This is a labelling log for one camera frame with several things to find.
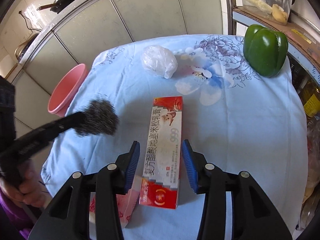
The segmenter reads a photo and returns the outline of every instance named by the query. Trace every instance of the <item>yellow label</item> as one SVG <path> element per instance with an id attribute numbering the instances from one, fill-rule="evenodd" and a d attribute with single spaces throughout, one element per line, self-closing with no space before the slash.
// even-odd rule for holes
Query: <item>yellow label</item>
<path id="1" fill-rule="evenodd" d="M 309 117 L 314 117 L 316 113 L 320 110 L 320 101 L 315 94 L 305 103 L 303 106 L 304 111 Z"/>
<path id="2" fill-rule="evenodd" d="M 301 32 L 295 30 L 295 29 L 292 29 L 291 31 L 293 31 L 294 33 L 298 34 L 301 38 L 303 38 L 307 43 L 311 44 L 312 41 L 309 40 L 305 35 L 303 35 Z"/>

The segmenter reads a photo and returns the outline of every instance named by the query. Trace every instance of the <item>silver screw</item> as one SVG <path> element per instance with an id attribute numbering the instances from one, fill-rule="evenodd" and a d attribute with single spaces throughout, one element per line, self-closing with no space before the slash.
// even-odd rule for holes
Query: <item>silver screw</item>
<path id="1" fill-rule="evenodd" d="M 79 178 L 81 177 L 81 173 L 80 173 L 79 171 L 76 171 L 76 172 L 74 172 L 74 173 L 72 174 L 72 177 L 73 177 L 74 179 L 79 179 Z"/>
<path id="2" fill-rule="evenodd" d="M 209 171 L 214 169 L 214 165 L 212 163 L 207 163 L 204 167 Z"/>
<path id="3" fill-rule="evenodd" d="M 115 170 L 116 168 L 117 168 L 117 165 L 114 164 L 114 163 L 111 163 L 111 164 L 109 164 L 109 165 L 107 166 L 107 169 L 108 169 L 109 171 L 113 171 L 113 170 Z"/>
<path id="4" fill-rule="evenodd" d="M 240 175 L 243 178 L 248 178 L 250 176 L 250 174 L 247 171 L 242 171 Z"/>

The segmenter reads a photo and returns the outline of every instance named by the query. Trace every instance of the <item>pan handle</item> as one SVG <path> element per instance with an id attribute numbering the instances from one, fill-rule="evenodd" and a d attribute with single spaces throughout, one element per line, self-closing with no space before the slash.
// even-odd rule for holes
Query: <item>pan handle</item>
<path id="1" fill-rule="evenodd" d="M 41 11 L 41 10 L 48 9 L 48 8 L 58 6 L 58 5 L 59 5 L 59 3 L 51 3 L 51 4 L 42 5 L 37 8 L 37 11 Z"/>

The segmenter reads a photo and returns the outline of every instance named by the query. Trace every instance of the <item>green bell pepper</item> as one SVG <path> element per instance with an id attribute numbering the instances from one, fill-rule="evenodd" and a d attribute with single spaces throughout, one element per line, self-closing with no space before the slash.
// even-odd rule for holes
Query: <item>green bell pepper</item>
<path id="1" fill-rule="evenodd" d="M 250 66 L 261 76 L 278 75 L 288 52 L 288 39 L 261 25 L 250 25 L 244 36 L 243 54 Z"/>

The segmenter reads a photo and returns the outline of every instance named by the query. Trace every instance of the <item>pink bowl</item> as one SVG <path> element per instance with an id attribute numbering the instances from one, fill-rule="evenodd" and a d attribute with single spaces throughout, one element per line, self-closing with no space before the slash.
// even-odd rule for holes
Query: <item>pink bowl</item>
<path id="1" fill-rule="evenodd" d="M 75 97 L 79 87 L 88 75 L 85 64 L 79 64 L 71 69 L 55 87 L 48 103 L 48 112 L 64 117 Z"/>

